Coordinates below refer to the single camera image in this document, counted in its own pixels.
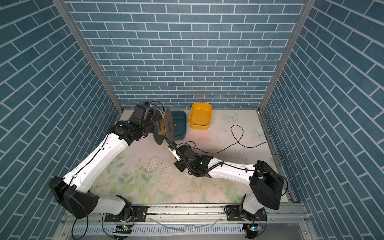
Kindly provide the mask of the grey perforated cable spool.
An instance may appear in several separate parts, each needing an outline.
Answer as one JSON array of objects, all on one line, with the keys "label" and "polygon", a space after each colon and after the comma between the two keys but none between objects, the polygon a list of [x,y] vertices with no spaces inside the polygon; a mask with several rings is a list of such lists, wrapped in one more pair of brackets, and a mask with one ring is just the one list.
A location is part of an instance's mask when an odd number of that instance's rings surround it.
[{"label": "grey perforated cable spool", "polygon": [[166,109],[164,117],[159,110],[155,110],[153,115],[155,120],[154,140],[157,145],[161,145],[164,138],[173,142],[175,140],[175,123],[170,109]]}]

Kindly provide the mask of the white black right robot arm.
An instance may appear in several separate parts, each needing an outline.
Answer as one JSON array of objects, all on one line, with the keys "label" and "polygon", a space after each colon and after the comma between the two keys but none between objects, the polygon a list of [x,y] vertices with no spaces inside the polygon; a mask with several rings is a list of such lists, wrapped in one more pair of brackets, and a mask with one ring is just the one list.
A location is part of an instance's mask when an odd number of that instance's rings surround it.
[{"label": "white black right robot arm", "polygon": [[220,178],[248,186],[252,192],[245,194],[239,206],[238,214],[244,220],[252,221],[256,213],[269,208],[278,210],[285,178],[279,175],[264,161],[257,161],[254,165],[241,165],[222,161],[218,158],[199,155],[188,144],[178,146],[167,137],[168,149],[174,155],[174,165],[183,172],[196,178]]}]

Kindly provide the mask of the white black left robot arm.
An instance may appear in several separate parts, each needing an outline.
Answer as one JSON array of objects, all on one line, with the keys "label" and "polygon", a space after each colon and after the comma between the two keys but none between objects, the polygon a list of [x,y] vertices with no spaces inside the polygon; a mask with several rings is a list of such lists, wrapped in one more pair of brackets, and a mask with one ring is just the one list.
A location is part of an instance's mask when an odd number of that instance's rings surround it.
[{"label": "white black left robot arm", "polygon": [[162,119],[149,122],[118,121],[101,144],[96,147],[77,167],[64,177],[53,177],[49,187],[56,201],[75,218],[82,219],[90,214],[111,214],[119,221],[130,220],[132,203],[126,198],[97,195],[90,188],[101,172],[112,160],[134,141],[148,134],[160,132]]}]

